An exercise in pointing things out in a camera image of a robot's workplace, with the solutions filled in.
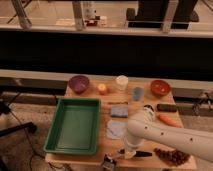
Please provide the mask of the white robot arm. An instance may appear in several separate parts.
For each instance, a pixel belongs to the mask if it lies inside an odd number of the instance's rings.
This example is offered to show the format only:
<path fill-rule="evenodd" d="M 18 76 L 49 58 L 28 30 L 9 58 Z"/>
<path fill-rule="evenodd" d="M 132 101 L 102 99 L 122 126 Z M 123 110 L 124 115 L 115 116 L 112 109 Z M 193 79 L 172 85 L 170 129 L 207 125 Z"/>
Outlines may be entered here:
<path fill-rule="evenodd" d="M 124 148 L 136 151 L 143 139 L 213 162 L 213 133 L 159 124 L 150 105 L 138 109 L 127 121 Z"/>

